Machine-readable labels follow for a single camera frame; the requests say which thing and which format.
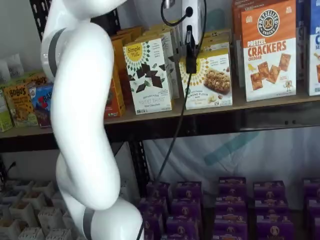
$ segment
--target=purple snack box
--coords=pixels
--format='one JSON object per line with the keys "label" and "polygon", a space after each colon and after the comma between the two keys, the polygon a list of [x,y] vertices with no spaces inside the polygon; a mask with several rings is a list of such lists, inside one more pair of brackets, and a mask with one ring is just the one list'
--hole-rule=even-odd
{"label": "purple snack box", "polygon": [[256,199],[256,215],[286,214],[289,211],[286,199]]}
{"label": "purple snack box", "polygon": [[253,183],[253,195],[261,199],[284,199],[286,187],[283,181],[263,181]]}
{"label": "purple snack box", "polygon": [[289,215],[257,215],[256,228],[258,240],[294,240],[294,224]]}
{"label": "purple snack box", "polygon": [[169,216],[166,220],[168,234],[187,235],[191,240],[199,240],[197,220],[188,216]]}
{"label": "purple snack box", "polygon": [[213,232],[225,231],[233,234],[243,234],[244,239],[248,238],[247,214],[216,214],[214,219]]}
{"label": "purple snack box", "polygon": [[246,178],[241,176],[219,177],[218,189],[220,195],[246,197]]}
{"label": "purple snack box", "polygon": [[218,196],[215,199],[215,212],[228,214],[243,213],[247,211],[247,204],[242,196]]}

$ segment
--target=electrical cord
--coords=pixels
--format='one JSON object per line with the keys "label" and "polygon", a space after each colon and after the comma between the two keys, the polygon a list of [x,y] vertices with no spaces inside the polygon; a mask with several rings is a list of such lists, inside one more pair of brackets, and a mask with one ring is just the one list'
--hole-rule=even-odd
{"label": "electrical cord", "polygon": [[[207,24],[207,0],[203,0],[203,3],[204,3],[204,23],[203,23],[203,30],[202,30],[201,40],[200,40],[200,43],[199,43],[198,49],[197,49],[198,51],[197,51],[197,53],[196,53],[196,55],[195,55],[195,58],[197,58],[198,55],[199,55],[199,53],[200,53],[201,46],[202,46],[202,43],[203,43],[203,41],[204,41],[205,32],[206,32],[206,24]],[[187,17],[187,15],[184,15],[179,21],[177,21],[177,22],[175,22],[175,23],[170,23],[170,22],[168,22],[168,21],[165,19],[165,16],[164,16],[164,6],[165,6],[165,0],[162,0],[162,4],[161,4],[161,18],[162,18],[163,22],[164,22],[166,25],[170,26],[170,27],[174,27],[174,26],[182,23],[182,21]],[[174,133],[174,135],[173,135],[173,139],[172,139],[172,142],[171,142],[170,147],[169,147],[169,149],[168,149],[168,152],[166,153],[165,158],[164,158],[164,161],[163,161],[163,163],[162,163],[162,165],[161,165],[160,171],[159,171],[159,173],[158,173],[158,175],[157,175],[157,177],[155,178],[155,181],[154,181],[154,183],[153,183],[154,186],[157,186],[158,183],[160,182],[161,175],[162,175],[162,173],[163,173],[163,171],[164,171],[164,169],[165,169],[165,166],[166,166],[166,164],[167,164],[167,162],[168,162],[168,160],[169,160],[169,156],[170,156],[170,154],[171,154],[171,152],[172,152],[172,149],[174,148],[175,142],[176,142],[176,140],[177,140],[177,137],[178,137],[178,134],[179,134],[181,125],[182,125],[182,121],[183,121],[183,119],[184,119],[184,113],[185,113],[186,103],[187,103],[187,99],[188,99],[188,93],[189,93],[189,89],[190,89],[191,77],[192,77],[192,74],[189,75],[188,83],[187,83],[187,86],[186,86],[186,93],[187,93],[187,94],[186,94],[185,97],[184,97],[184,102],[183,102],[183,106],[182,106],[181,115],[180,115],[180,118],[179,118],[178,125],[177,125],[176,130],[175,130],[175,133]],[[154,187],[154,188],[153,188],[153,192],[152,192],[151,196],[154,195],[154,192],[155,192],[156,188],[157,188],[157,187]],[[143,230],[144,230],[144,225],[145,225],[145,223],[144,223],[144,221],[142,220],[142,224],[141,224],[141,226],[140,226],[140,230],[139,230],[139,233],[138,233],[138,236],[137,236],[136,240],[140,240],[140,237],[141,237],[142,232],[143,232]]]}

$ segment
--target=pretzel crackers box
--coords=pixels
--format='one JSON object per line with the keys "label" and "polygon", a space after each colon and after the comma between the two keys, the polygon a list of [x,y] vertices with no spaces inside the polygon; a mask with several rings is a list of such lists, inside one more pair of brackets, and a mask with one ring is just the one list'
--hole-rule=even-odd
{"label": "pretzel crackers box", "polygon": [[308,19],[308,91],[310,96],[320,95],[320,2],[309,0]]}
{"label": "pretzel crackers box", "polygon": [[241,12],[246,100],[296,94],[296,1]]}

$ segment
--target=pretzelized logo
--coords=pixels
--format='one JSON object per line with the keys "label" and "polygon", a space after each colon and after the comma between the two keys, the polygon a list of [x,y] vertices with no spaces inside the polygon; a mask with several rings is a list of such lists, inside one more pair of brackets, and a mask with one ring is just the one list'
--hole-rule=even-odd
{"label": "pretzelized logo", "polygon": [[271,37],[279,28],[280,18],[275,10],[265,10],[258,19],[258,30],[264,37]]}

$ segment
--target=orange box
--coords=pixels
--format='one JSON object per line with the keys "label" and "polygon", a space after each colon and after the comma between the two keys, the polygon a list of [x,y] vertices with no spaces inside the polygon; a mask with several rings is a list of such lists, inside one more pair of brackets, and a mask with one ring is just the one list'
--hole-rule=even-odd
{"label": "orange box", "polygon": [[[295,95],[296,0],[257,1],[241,10],[241,29],[246,100]],[[272,66],[279,70],[274,79]],[[257,73],[260,88],[252,84]]]}
{"label": "orange box", "polygon": [[104,119],[121,117],[126,111],[124,97],[121,91],[117,65],[114,64],[108,99],[106,101]]}

